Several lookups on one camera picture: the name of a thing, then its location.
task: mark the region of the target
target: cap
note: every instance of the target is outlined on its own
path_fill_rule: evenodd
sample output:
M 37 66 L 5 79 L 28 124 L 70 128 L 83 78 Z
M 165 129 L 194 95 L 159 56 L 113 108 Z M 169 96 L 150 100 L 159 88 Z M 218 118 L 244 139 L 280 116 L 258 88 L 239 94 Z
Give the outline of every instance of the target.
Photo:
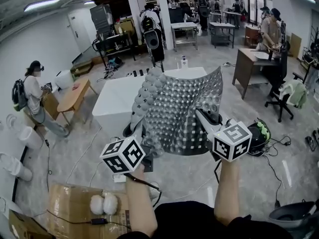
M 260 10 L 269 10 L 267 6 L 261 7 Z
M 272 9 L 271 9 L 271 12 L 272 12 L 272 14 L 274 15 L 274 17 L 275 17 L 276 20 L 281 21 L 280 11 L 278 11 L 276 8 L 272 8 Z

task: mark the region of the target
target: white t-shirt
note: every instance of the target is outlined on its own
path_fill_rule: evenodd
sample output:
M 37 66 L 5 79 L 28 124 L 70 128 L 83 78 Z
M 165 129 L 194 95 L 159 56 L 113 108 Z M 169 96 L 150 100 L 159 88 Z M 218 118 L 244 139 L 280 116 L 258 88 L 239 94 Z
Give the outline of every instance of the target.
M 34 115 L 38 114 L 40 111 L 42 90 L 34 76 L 28 76 L 24 81 L 24 93 L 28 99 L 28 107 L 31 113 Z
M 157 28 L 157 29 L 161 30 L 160 25 L 159 25 L 160 20 L 159 20 L 158 15 L 156 14 L 156 12 L 152 11 L 152 10 L 146 10 L 146 11 L 142 12 L 141 17 L 140 17 L 142 33 L 144 33 L 144 29 L 142 27 L 142 23 L 143 23 L 143 19 L 144 19 L 145 16 L 153 19 L 153 21 L 155 22 L 154 28 Z

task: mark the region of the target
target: white table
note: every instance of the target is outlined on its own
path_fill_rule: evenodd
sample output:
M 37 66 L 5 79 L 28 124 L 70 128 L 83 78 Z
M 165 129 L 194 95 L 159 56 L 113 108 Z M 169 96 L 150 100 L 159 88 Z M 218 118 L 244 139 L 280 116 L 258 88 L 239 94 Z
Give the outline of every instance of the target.
M 227 22 L 228 20 L 230 19 L 229 23 L 231 23 L 231 18 L 233 17 L 234 19 L 234 25 L 236 25 L 237 27 L 239 27 L 239 19 L 241 14 L 240 13 L 237 13 L 237 12 L 233 12 L 233 11 L 224 11 L 223 12 L 224 14 L 226 14 L 226 18 L 227 18 Z
M 176 40 L 175 31 L 186 31 L 186 38 L 181 38 Z M 188 31 L 192 30 L 192 38 L 188 38 Z M 192 43 L 195 45 L 196 50 L 198 49 L 197 46 L 197 25 L 194 22 L 181 22 L 181 23 L 173 23 L 171 24 L 171 33 L 173 36 L 173 44 L 174 44 L 174 51 L 177 51 L 176 45 L 183 44 L 183 43 Z
M 224 33 L 223 29 L 228 29 L 228 33 Z M 230 23 L 218 23 L 218 22 L 211 22 L 210 23 L 210 36 L 211 41 L 210 43 L 213 44 L 216 48 L 217 43 L 232 43 L 234 48 L 234 40 L 235 40 L 235 26 Z
M 167 70 L 165 75 L 175 78 L 196 79 L 207 75 L 207 73 L 203 67 L 194 67 Z M 144 80 L 145 75 L 123 77 L 105 83 L 92 111 L 94 118 L 108 136 L 105 139 L 105 144 L 110 143 L 110 138 L 115 136 L 123 139 L 123 130 L 131 121 L 134 99 L 138 95 Z

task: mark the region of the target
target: black office chair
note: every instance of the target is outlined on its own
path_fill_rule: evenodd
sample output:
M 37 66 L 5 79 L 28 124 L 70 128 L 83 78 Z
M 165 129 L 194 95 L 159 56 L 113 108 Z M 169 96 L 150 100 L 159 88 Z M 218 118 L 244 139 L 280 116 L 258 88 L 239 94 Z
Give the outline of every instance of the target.
M 277 101 L 275 102 L 266 102 L 265 107 L 268 107 L 269 104 L 271 105 L 279 105 L 280 107 L 280 113 L 279 113 L 279 119 L 278 122 L 281 122 L 281 117 L 283 114 L 283 109 L 285 109 L 290 115 L 290 119 L 292 120 L 294 118 L 293 113 L 289 110 L 287 107 L 287 100 L 289 98 L 288 95 L 284 95 L 283 99 L 279 99 L 279 88 L 280 86 L 285 83 L 284 78 L 287 75 L 287 59 L 288 59 L 288 51 L 290 49 L 290 44 L 287 42 L 287 48 L 284 50 L 281 54 L 280 64 L 275 67 L 264 67 L 263 74 L 266 76 L 270 84 L 272 85 L 271 91 L 269 95 L 272 98 L 275 98 Z

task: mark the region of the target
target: glass door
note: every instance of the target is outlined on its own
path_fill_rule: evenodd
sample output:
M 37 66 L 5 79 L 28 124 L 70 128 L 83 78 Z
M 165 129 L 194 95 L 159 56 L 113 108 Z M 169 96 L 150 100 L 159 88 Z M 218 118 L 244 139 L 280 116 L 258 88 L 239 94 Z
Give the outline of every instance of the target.
M 255 23 L 256 10 L 255 10 L 255 0 L 250 0 L 250 22 Z
M 256 10 L 257 10 L 257 24 L 261 24 L 261 14 L 260 8 L 264 7 L 264 0 L 257 0 Z

